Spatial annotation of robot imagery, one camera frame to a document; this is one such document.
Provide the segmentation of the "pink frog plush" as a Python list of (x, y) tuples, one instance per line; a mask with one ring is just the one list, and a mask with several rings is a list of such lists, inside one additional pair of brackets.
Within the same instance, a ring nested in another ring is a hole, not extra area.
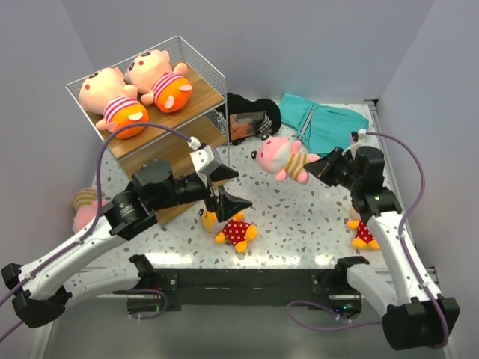
[(309, 173), (304, 169), (306, 164), (320, 160), (315, 153), (303, 152), (300, 140), (291, 141), (285, 137), (264, 135), (261, 146), (251, 152), (251, 158), (268, 174), (274, 174), (277, 182), (291, 178), (305, 185)]
[(97, 190), (95, 188), (84, 188), (80, 190), (73, 197), (72, 205), (76, 212), (73, 218), (72, 230), (74, 233), (78, 233), (97, 213)]

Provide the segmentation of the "large black-haired boy plush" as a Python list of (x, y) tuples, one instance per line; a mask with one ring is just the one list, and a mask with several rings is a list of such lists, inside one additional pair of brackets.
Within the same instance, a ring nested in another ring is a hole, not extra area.
[(183, 109), (192, 94), (192, 84), (185, 77), (188, 66), (170, 64), (166, 50), (149, 50), (130, 62), (124, 73), (126, 83), (136, 86), (143, 105), (155, 105), (163, 113)]

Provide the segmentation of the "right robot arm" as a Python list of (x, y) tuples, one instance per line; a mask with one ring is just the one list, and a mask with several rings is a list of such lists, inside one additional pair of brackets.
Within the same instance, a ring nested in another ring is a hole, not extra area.
[(382, 329), (395, 350), (442, 348), (460, 314), (455, 298), (446, 298), (422, 264), (405, 228), (395, 193), (385, 187), (385, 158), (375, 147), (335, 148), (304, 166), (328, 186), (350, 191), (354, 210), (379, 244), (391, 275), (386, 283), (364, 260), (340, 260), (333, 278), (337, 291), (359, 292), (381, 316)]

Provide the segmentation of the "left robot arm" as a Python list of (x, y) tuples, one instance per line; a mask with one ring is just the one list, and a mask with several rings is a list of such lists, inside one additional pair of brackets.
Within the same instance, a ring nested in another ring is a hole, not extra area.
[(249, 208), (249, 200), (228, 194), (223, 187), (213, 191), (212, 182), (238, 177), (226, 165), (214, 165), (205, 179), (193, 172), (174, 178), (164, 159), (148, 161), (131, 182), (97, 210), (78, 233), (61, 246), (28, 265), (11, 263), (1, 270), (10, 289), (15, 314), (30, 328), (55, 321), (67, 308), (112, 292), (152, 292), (156, 273), (145, 255), (133, 255), (127, 262), (94, 271), (86, 265), (157, 224), (156, 212), (203, 201), (220, 219), (228, 219)]

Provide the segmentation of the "teal folded cloth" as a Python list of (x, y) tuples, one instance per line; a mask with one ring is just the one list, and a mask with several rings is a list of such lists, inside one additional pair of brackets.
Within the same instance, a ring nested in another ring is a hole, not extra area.
[(321, 105), (286, 93), (279, 103), (281, 121), (296, 130), (296, 139), (323, 157), (336, 147), (347, 148), (352, 132), (369, 129), (369, 120), (348, 108)]

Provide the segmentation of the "yellow frog plush centre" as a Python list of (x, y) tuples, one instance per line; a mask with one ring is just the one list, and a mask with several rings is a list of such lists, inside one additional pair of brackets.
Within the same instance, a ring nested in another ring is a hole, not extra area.
[(246, 252), (248, 244), (257, 238), (258, 229), (245, 221), (245, 213), (238, 212), (230, 219), (220, 222), (214, 212), (200, 209), (198, 214), (205, 230), (215, 236), (215, 243), (230, 243), (238, 254)]

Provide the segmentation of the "yellow frog plush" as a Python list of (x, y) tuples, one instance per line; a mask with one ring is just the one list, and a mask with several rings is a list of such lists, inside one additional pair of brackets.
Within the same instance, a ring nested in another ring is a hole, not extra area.
[(205, 230), (215, 236), (215, 243), (230, 243), (238, 254), (246, 252), (248, 244), (257, 238), (258, 229), (245, 221), (245, 213), (238, 212), (230, 219), (220, 222), (214, 212), (200, 209), (198, 214)]
[(347, 222), (347, 228), (355, 232), (352, 240), (352, 246), (358, 249), (379, 250), (379, 244), (373, 237), (366, 224), (361, 220), (360, 215), (350, 209), (350, 219)]

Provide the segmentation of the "black printed garment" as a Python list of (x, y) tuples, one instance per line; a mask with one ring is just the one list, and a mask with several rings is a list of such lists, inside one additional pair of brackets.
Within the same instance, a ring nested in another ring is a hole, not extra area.
[(274, 135), (282, 124), (280, 109), (270, 99), (251, 101), (240, 95), (227, 93), (226, 106), (219, 110), (228, 115), (229, 138), (233, 145), (251, 137)]

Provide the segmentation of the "yellow frog plush right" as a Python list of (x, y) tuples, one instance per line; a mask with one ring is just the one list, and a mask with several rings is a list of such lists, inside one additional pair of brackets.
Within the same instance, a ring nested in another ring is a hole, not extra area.
[(350, 219), (347, 222), (347, 228), (355, 232), (352, 240), (352, 246), (358, 249), (379, 250), (379, 244), (373, 237), (366, 224), (361, 220), (360, 215), (350, 209)]

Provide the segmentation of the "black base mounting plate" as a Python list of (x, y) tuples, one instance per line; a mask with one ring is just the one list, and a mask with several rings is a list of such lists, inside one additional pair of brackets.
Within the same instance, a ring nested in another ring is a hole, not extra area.
[(279, 306), (311, 301), (352, 317), (362, 309), (361, 295), (333, 269), (157, 269), (139, 289), (158, 289), (167, 309), (186, 305)]

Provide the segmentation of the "aluminium frame rail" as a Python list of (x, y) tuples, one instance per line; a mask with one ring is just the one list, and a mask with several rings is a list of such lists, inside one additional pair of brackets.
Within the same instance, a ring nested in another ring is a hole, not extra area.
[(368, 106), (370, 116), (371, 116), (371, 131), (372, 132), (377, 132), (377, 133), (382, 133), (380, 121), (379, 121), (379, 112), (377, 110), (377, 100), (365, 100), (364, 101), (365, 105)]

